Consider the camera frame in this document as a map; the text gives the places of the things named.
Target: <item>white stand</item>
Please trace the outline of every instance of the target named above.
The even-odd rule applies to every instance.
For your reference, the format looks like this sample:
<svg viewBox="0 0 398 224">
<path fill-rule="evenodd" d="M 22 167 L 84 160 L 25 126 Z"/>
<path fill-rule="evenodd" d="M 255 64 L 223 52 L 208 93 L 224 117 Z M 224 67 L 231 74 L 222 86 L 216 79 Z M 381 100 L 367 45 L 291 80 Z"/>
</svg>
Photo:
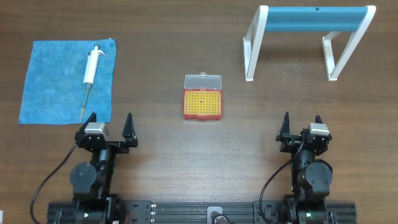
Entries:
<svg viewBox="0 0 398 224">
<path fill-rule="evenodd" d="M 333 51 L 331 49 L 331 40 L 336 37 L 340 32 L 330 32 L 322 38 L 323 51 L 325 53 L 325 63 L 328 72 L 329 81 L 336 81 L 343 67 L 346 65 L 349 57 L 353 53 L 358 42 L 361 40 L 363 34 L 368 28 L 376 12 L 375 6 L 367 6 L 368 12 L 358 27 L 358 30 L 351 34 L 346 48 L 341 55 L 337 65 L 333 59 Z M 266 23 L 268 17 L 268 6 L 260 6 L 255 13 L 253 20 L 245 37 L 243 37 L 243 51 L 244 51 L 244 69 L 245 78 L 247 82 L 253 81 L 254 70 L 256 68 L 257 59 L 260 52 L 262 36 L 266 30 Z"/>
</svg>

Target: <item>blue bar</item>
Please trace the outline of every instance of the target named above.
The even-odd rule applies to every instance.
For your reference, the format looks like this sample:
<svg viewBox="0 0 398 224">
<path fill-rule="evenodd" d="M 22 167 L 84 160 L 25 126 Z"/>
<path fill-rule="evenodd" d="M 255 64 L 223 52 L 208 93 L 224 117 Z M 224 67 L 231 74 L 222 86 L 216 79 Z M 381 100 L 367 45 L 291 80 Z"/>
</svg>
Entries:
<svg viewBox="0 0 398 224">
<path fill-rule="evenodd" d="M 367 12 L 367 7 L 269 7 L 266 32 L 354 32 Z"/>
</svg>

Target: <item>pipette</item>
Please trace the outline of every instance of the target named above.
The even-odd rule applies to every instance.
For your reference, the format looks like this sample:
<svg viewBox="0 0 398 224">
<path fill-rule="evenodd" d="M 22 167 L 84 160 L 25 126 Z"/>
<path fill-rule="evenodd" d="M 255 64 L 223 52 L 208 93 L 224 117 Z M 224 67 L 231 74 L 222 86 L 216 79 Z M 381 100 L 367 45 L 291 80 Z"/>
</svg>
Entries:
<svg viewBox="0 0 398 224">
<path fill-rule="evenodd" d="M 102 50 L 98 50 L 98 46 L 96 45 L 94 46 L 94 50 L 92 50 L 90 55 L 88 56 L 85 79 L 83 80 L 83 83 L 86 85 L 86 95 L 85 95 L 85 100 L 83 102 L 83 107 L 81 109 L 80 122 L 83 119 L 83 115 L 86 110 L 88 94 L 91 90 L 91 87 L 94 84 L 95 71 L 97 70 L 98 57 L 100 55 L 105 55 L 105 54 Z"/>
</svg>

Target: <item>open lid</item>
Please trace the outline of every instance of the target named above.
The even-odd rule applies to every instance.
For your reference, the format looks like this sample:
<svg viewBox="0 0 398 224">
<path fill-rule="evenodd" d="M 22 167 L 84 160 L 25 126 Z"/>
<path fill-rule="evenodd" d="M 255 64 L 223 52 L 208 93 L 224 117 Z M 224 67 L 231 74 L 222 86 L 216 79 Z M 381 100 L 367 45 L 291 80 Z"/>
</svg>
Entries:
<svg viewBox="0 0 398 224">
<path fill-rule="evenodd" d="M 221 90 L 221 75 L 207 75 L 205 72 L 199 75 L 185 75 L 184 89 Z"/>
</svg>

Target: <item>wooden table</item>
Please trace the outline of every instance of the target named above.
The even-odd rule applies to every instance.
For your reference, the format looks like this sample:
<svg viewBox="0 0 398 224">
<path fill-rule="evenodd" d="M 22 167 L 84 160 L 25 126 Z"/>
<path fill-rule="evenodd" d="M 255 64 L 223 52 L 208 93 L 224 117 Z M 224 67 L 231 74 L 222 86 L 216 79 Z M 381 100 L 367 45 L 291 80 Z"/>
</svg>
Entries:
<svg viewBox="0 0 398 224">
<path fill-rule="evenodd" d="M 242 38 L 258 5 L 365 6 L 376 15 L 337 82 L 328 82 L 324 34 L 266 34 L 254 82 L 244 81 Z M 133 114 L 139 147 L 116 158 L 112 192 L 155 202 L 252 202 L 289 159 L 275 142 L 284 113 L 299 133 L 320 114 L 333 140 L 321 156 L 334 168 L 329 200 L 356 202 L 358 223 L 393 223 L 398 206 L 398 2 L 0 1 L 0 210 L 6 223 L 31 223 L 41 181 L 65 157 L 79 125 L 20 125 L 33 40 L 113 38 L 112 140 Z M 334 41 L 341 54 L 348 34 Z M 223 76 L 218 122 L 185 121 L 185 74 Z M 70 201 L 69 173 L 90 153 L 77 149 L 35 204 Z M 290 171 L 264 198 L 290 192 Z"/>
</svg>

